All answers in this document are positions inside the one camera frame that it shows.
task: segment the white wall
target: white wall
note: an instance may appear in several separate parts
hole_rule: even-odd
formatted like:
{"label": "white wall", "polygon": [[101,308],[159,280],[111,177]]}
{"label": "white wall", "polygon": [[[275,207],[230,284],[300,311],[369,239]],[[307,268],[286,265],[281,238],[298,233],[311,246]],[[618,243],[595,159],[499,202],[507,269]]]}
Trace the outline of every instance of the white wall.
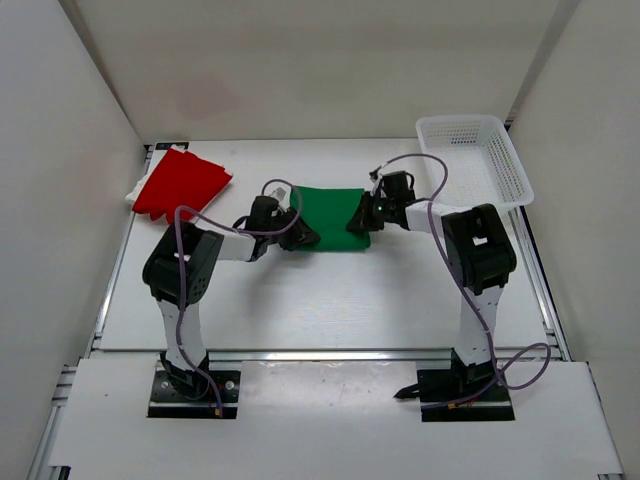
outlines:
{"label": "white wall", "polygon": [[55,0],[0,1],[0,476],[83,353],[143,149]]}
{"label": "white wall", "polygon": [[425,115],[505,119],[558,0],[63,2],[153,142],[413,137]]}
{"label": "white wall", "polygon": [[640,2],[582,0],[510,134],[573,357],[640,478]]}

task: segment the mesh basket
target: mesh basket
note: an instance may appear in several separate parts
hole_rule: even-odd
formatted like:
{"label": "mesh basket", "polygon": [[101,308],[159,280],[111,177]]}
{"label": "mesh basket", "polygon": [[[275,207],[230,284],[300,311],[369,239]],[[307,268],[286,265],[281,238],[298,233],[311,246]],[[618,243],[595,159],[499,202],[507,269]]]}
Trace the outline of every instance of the mesh basket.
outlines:
{"label": "mesh basket", "polygon": [[[423,153],[440,157],[449,180],[437,203],[474,207],[491,203],[501,213],[528,205],[533,190],[502,122],[492,115],[425,117],[416,123]],[[442,181],[442,167],[427,161],[431,187]]]}

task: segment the cable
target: cable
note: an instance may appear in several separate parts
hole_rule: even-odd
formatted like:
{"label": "cable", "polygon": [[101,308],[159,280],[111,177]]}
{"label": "cable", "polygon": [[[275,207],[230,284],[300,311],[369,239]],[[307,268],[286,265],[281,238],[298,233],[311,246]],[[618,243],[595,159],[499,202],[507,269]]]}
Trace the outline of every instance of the cable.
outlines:
{"label": "cable", "polygon": [[216,382],[213,380],[213,378],[211,378],[211,375],[209,375],[207,372],[205,372],[204,370],[199,368],[195,363],[193,363],[193,361],[189,358],[189,356],[187,355],[187,352],[185,352],[182,346],[182,323],[184,321],[185,310],[187,309],[187,272],[186,272],[186,266],[184,261],[184,245],[182,244],[182,228],[181,228],[180,213],[182,213],[183,211],[189,212],[192,215],[195,215],[196,217],[198,217],[199,219],[204,220],[205,222],[210,223],[211,225],[217,228],[220,228],[221,230],[225,230],[227,232],[248,234],[248,235],[263,235],[263,236],[280,235],[286,232],[287,230],[289,230],[291,227],[293,227],[295,223],[298,221],[298,218],[300,218],[300,212],[302,212],[302,194],[300,193],[300,190],[298,189],[298,187],[287,182],[286,180],[282,180],[279,178],[274,178],[272,180],[269,180],[267,183],[265,183],[264,186],[262,187],[262,192],[264,193],[267,186],[276,182],[287,185],[288,187],[291,188],[292,191],[295,191],[296,195],[298,196],[298,211],[296,212],[296,215],[285,227],[281,228],[280,230],[275,230],[271,232],[253,232],[251,230],[227,227],[226,225],[223,225],[214,220],[211,220],[210,218],[205,217],[197,210],[194,210],[193,208],[188,207],[186,205],[180,205],[178,208],[176,208],[176,211],[174,213],[174,225],[176,226],[175,227],[176,244],[178,248],[178,269],[180,271],[180,300],[178,302],[179,303],[178,321],[176,323],[176,344],[178,345],[178,351],[180,352],[180,356],[185,361],[185,363],[189,365],[189,367],[193,369],[193,371],[197,372],[202,377],[204,377],[204,379],[211,386],[211,389],[213,390],[213,393],[216,396],[216,403],[218,404],[218,409],[220,410],[220,418],[224,418],[223,412],[222,412],[222,409],[223,409],[222,397],[220,396],[220,390],[218,389]]}
{"label": "cable", "polygon": [[[480,325],[482,326],[482,329],[484,330],[484,333],[485,333],[485,335],[487,337],[487,344],[488,344],[488,348],[489,348],[489,353],[491,355],[491,365],[493,366],[493,371],[495,373],[495,377],[490,382],[488,382],[484,387],[482,387],[480,390],[478,390],[477,392],[475,392],[472,395],[467,395],[466,397],[456,398],[454,400],[449,400],[447,402],[434,403],[434,404],[431,404],[431,405],[427,405],[427,406],[425,406],[423,408],[429,408],[429,409],[431,409],[431,408],[441,408],[441,407],[447,407],[447,406],[449,406],[451,404],[456,404],[457,405],[457,404],[469,402],[469,401],[473,400],[474,398],[479,397],[480,395],[482,395],[484,392],[486,392],[489,388],[491,388],[494,384],[496,384],[498,382],[500,384],[502,384],[507,390],[522,390],[522,389],[525,389],[527,387],[530,387],[535,382],[537,382],[540,379],[540,377],[542,377],[544,372],[547,370],[547,367],[549,366],[549,363],[551,362],[551,347],[548,344],[544,343],[544,342],[533,343],[533,344],[529,345],[528,347],[523,348],[518,353],[516,353],[513,357],[511,357],[507,361],[507,363],[505,363],[504,367],[502,367],[502,368],[498,367],[498,359],[497,359],[495,351],[494,351],[495,350],[495,346],[494,346],[494,341],[493,341],[493,335],[491,335],[491,331],[489,330],[489,325],[487,324],[487,321],[482,316],[482,313],[480,312],[478,307],[473,302],[473,299],[469,296],[469,294],[467,293],[466,289],[462,286],[462,284],[460,283],[460,281],[456,277],[455,273],[453,272],[453,268],[451,267],[451,264],[449,263],[449,258],[447,257],[447,253],[445,252],[444,247],[442,246],[442,242],[440,241],[440,238],[438,237],[438,234],[437,234],[435,220],[433,218],[433,202],[436,199],[436,197],[440,194],[440,192],[442,192],[442,189],[444,188],[445,184],[447,183],[447,180],[449,179],[449,169],[447,168],[447,165],[444,163],[444,161],[441,158],[438,158],[435,155],[429,155],[428,153],[408,153],[408,154],[405,154],[405,155],[400,155],[398,157],[394,157],[391,160],[388,160],[387,162],[385,162],[382,165],[380,165],[373,172],[371,172],[372,178],[375,177],[377,175],[377,173],[381,169],[386,167],[387,165],[389,165],[389,164],[391,164],[393,162],[396,162],[398,160],[402,160],[403,158],[408,158],[408,157],[430,158],[432,160],[435,160],[436,162],[438,162],[442,166],[442,169],[444,171],[444,177],[442,178],[442,182],[440,183],[438,188],[436,188],[435,192],[433,192],[433,195],[431,195],[431,197],[429,197],[427,199],[427,201],[429,202],[429,204],[427,206],[427,215],[429,217],[429,227],[431,228],[431,234],[433,235],[433,239],[434,239],[434,241],[436,243],[436,247],[438,248],[438,252],[440,253],[440,256],[442,257],[442,259],[444,260],[444,263],[445,263],[445,265],[447,267],[447,270],[449,271],[449,274],[451,274],[451,278],[453,278],[453,281],[456,284],[456,287],[458,287],[458,290],[460,290],[460,293],[462,294],[462,297],[469,304],[469,306],[471,307],[471,310],[473,311],[474,315],[476,316],[476,318],[480,322]],[[531,378],[531,380],[529,380],[529,381],[527,381],[527,382],[525,382],[523,384],[515,385],[515,386],[514,385],[509,385],[507,383],[505,377],[504,377],[504,372],[511,365],[513,365],[513,363],[515,363],[520,357],[522,357],[525,353],[527,353],[529,350],[533,350],[535,348],[544,348],[545,351],[546,351],[544,363],[542,364],[542,367],[540,368],[538,373],[536,373]]]}
{"label": "cable", "polygon": [[404,173],[406,173],[407,177],[411,179],[411,183],[409,183],[409,188],[413,190],[413,186],[416,184],[416,177],[414,177],[412,173],[409,173],[409,172],[404,172]]}

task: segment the white panel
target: white panel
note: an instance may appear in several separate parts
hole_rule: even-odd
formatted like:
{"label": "white panel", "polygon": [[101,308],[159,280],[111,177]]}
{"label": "white panel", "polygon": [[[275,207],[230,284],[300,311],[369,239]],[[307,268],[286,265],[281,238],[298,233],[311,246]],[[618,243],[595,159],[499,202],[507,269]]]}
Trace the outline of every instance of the white panel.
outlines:
{"label": "white panel", "polygon": [[640,478],[640,3],[583,0],[511,134],[574,358]]}
{"label": "white panel", "polygon": [[0,476],[26,476],[143,150],[58,2],[0,2]]}
{"label": "white panel", "polygon": [[[246,215],[262,184],[284,178],[316,187],[371,187],[368,172],[415,140],[192,142],[189,150],[234,172],[206,214],[231,225]],[[164,152],[156,151],[155,167]],[[398,164],[427,195],[425,162]],[[205,346],[216,350],[451,348],[460,324],[460,294],[431,235],[387,227],[364,253],[283,252],[255,263],[218,262],[201,301]],[[166,230],[135,219],[101,348],[166,348],[162,316],[142,282],[142,268]],[[516,249],[513,232],[511,241]],[[500,347],[544,342],[540,309],[518,252],[518,267],[498,308]]]}
{"label": "white panel", "polygon": [[[80,364],[51,456],[71,480],[585,480],[620,471],[588,368],[553,363],[516,420],[422,423],[411,363],[245,362],[236,420],[148,419],[154,358]],[[520,383],[539,363],[517,364]]]}
{"label": "white panel", "polygon": [[425,115],[504,120],[558,0],[77,3],[94,57],[155,142],[407,137]]}

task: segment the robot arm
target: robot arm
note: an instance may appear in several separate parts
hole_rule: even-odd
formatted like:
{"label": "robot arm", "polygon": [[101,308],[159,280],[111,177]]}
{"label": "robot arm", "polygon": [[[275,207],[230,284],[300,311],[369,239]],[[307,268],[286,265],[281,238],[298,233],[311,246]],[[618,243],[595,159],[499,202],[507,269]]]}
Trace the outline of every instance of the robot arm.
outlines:
{"label": "robot arm", "polygon": [[[493,335],[498,301],[509,273],[516,267],[515,252],[495,207],[485,204],[466,212],[448,213],[433,205],[431,213],[437,231],[432,232],[429,201],[416,200],[408,178],[406,172],[380,178],[372,174],[374,188],[363,195],[348,230],[377,231],[384,229],[385,223],[395,223],[406,230],[444,237],[456,281],[466,289]],[[471,306],[461,298],[460,330],[452,349],[452,373],[461,390],[493,377],[486,333]]]}
{"label": "robot arm", "polygon": [[[197,370],[209,372],[209,359],[200,333],[199,302],[204,296],[216,262],[236,260],[253,262],[264,255],[268,247],[278,244],[284,250],[295,250],[320,240],[302,219],[286,232],[273,236],[259,232],[282,229],[295,217],[292,208],[283,209],[277,198],[258,196],[246,219],[246,230],[252,235],[239,233],[217,233],[202,230],[192,223],[180,225],[181,240],[185,255],[186,308],[178,338],[180,305],[180,270],[175,225],[169,226],[160,242],[151,253],[142,273],[144,283],[158,302],[164,321],[167,350],[160,354],[163,368],[169,375],[173,387],[189,398],[200,398],[208,388],[207,380]],[[191,360],[187,362],[182,352]]]}

